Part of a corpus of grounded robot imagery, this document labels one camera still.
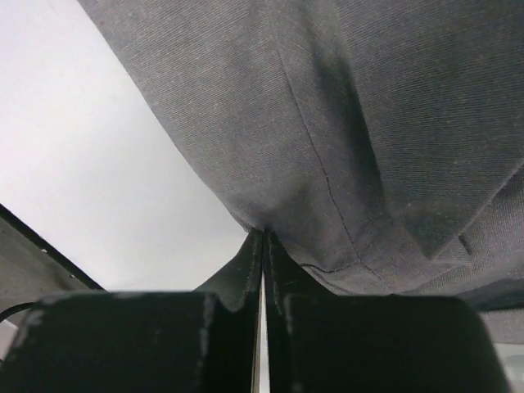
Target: gray fabric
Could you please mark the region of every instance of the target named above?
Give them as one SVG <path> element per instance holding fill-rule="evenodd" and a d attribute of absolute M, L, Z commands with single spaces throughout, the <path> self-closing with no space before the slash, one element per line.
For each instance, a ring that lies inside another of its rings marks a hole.
<path fill-rule="evenodd" d="M 524 278 L 522 1 L 80 2 L 234 217 L 333 291 Z"/>

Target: stitching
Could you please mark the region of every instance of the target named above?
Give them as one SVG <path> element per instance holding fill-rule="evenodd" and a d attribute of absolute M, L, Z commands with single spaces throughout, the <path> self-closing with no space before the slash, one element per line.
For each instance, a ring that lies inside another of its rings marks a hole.
<path fill-rule="evenodd" d="M 269 12 L 271 12 L 271 6 L 269 4 L 269 0 L 265 0 L 265 3 L 266 3 L 266 6 L 268 7 L 269 9 Z M 308 128 L 308 125 L 305 121 L 305 118 L 304 118 L 304 115 L 302 113 L 302 109 L 300 108 L 300 105 L 298 103 L 298 100 L 296 99 L 296 95 L 295 95 L 295 92 L 293 92 L 293 87 L 291 86 L 291 81 L 289 80 L 289 76 L 287 74 L 287 69 L 286 69 L 286 66 L 284 64 L 284 60 L 282 58 L 282 52 L 280 50 L 280 43 L 278 41 L 278 38 L 277 38 L 277 31 L 274 27 L 274 23 L 273 23 L 273 18 L 271 17 L 271 15 L 269 15 L 269 24 L 271 25 L 271 30 L 273 32 L 273 37 L 274 37 L 274 40 L 275 40 L 275 43 L 276 43 L 276 46 L 277 46 L 277 54 L 278 54 L 278 59 L 280 60 L 280 63 L 282 64 L 282 69 L 284 71 L 284 75 L 286 76 L 286 81 L 287 81 L 287 86 L 289 87 L 289 90 L 291 92 L 291 96 L 293 97 L 293 100 L 295 101 L 295 105 L 296 105 L 296 108 L 298 109 L 298 113 L 300 115 L 300 119 L 302 120 L 302 124 L 304 125 L 304 128 L 305 128 L 305 132 L 306 134 L 308 135 L 308 139 L 309 139 L 309 142 L 311 143 L 311 147 L 313 148 L 313 151 L 314 151 L 314 154 L 317 156 L 317 159 L 318 159 L 318 162 L 320 164 L 320 168 L 322 169 L 322 172 L 323 172 L 323 176 L 324 178 L 326 179 L 326 184 L 327 184 L 327 191 L 329 193 L 329 196 L 331 198 L 331 201 L 332 201 L 332 204 L 333 206 L 335 206 L 335 209 L 337 210 L 337 213 L 338 213 L 338 216 L 339 218 L 341 219 L 341 223 L 342 223 L 342 226 L 344 227 L 344 231 L 346 232 L 346 236 L 348 238 L 348 240 L 350 241 L 350 244 L 351 244 L 351 247 L 353 248 L 353 252 L 355 253 L 355 255 L 357 256 L 357 260 L 371 273 L 373 274 L 373 276 L 375 276 L 376 278 L 378 278 L 380 281 L 382 281 L 382 279 L 380 278 L 380 276 L 378 276 L 377 273 L 375 273 L 375 271 L 373 269 L 371 269 L 369 266 L 367 266 L 363 261 L 362 259 L 360 258 L 360 255 L 359 253 L 357 252 L 357 249 L 355 247 L 355 243 L 353 242 L 353 239 L 351 238 L 350 236 L 350 232 L 346 226 L 346 223 L 344 222 L 344 219 L 342 218 L 342 213 L 340 211 L 340 209 L 338 208 L 336 202 L 335 202 L 335 198 L 333 197 L 333 193 L 332 193 L 332 189 L 331 189 L 331 184 L 329 182 L 329 177 L 328 177 L 328 173 L 326 172 L 326 169 L 324 168 L 324 164 L 322 162 L 322 159 L 320 158 L 320 154 L 318 153 L 318 150 L 317 150 L 317 147 L 314 145 L 314 142 L 313 142 L 313 139 L 311 138 L 311 133 L 309 131 L 309 128 Z M 339 269 L 336 269 L 336 270 L 333 270 L 331 272 L 325 272 L 325 273 L 334 273 L 336 271 L 340 271 L 340 269 L 346 269 L 348 268 L 349 266 L 346 266 L 345 268 L 339 268 Z"/>
<path fill-rule="evenodd" d="M 258 244 L 259 244 L 259 237 L 256 236 L 255 241 L 253 242 L 253 251 L 251 252 L 251 267 L 250 267 L 249 273 L 247 274 L 246 285 L 244 286 L 244 289 L 242 290 L 242 297 L 240 298 L 238 309 L 240 309 L 242 305 L 245 303 L 247 294 L 249 293 L 249 290 L 250 290 L 251 280 L 253 278 L 253 273 L 255 272 L 255 262 L 253 260 L 255 259 L 255 256 L 256 256 Z"/>
<path fill-rule="evenodd" d="M 273 294 L 275 296 L 275 305 L 277 305 L 277 311 L 279 314 L 282 315 L 282 309 L 280 307 L 280 293 L 278 292 L 278 287 L 277 287 L 277 278 L 275 276 L 275 270 L 273 268 L 273 245 L 271 243 L 271 233 L 268 235 L 268 249 L 269 249 L 269 268 L 271 269 L 271 275 L 273 276 L 273 282 L 272 282 L 272 287 L 273 287 Z"/>

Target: gray trousers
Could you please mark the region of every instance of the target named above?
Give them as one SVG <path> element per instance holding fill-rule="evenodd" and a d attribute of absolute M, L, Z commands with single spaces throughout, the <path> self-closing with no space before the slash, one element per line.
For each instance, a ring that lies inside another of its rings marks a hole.
<path fill-rule="evenodd" d="M 524 2 L 80 2 L 237 221 L 324 286 L 524 300 Z M 486 321 L 524 342 L 524 315 Z"/>

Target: black cable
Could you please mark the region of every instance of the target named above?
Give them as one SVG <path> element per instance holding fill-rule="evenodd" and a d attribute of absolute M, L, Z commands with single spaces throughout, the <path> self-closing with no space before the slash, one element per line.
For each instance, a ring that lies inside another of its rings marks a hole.
<path fill-rule="evenodd" d="M 27 309 L 30 309 L 34 305 L 34 302 L 30 303 L 20 303 L 19 305 L 13 305 L 12 307 L 9 307 L 8 309 L 3 310 L 0 313 L 0 323 L 11 317 L 12 315 L 19 313 L 21 311 L 26 311 Z"/>

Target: white wall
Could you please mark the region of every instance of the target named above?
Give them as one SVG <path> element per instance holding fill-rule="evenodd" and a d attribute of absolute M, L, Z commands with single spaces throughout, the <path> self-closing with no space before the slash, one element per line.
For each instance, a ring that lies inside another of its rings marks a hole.
<path fill-rule="evenodd" d="M 193 289 L 246 236 L 74 0 L 0 2 L 0 203 L 108 289 Z"/>

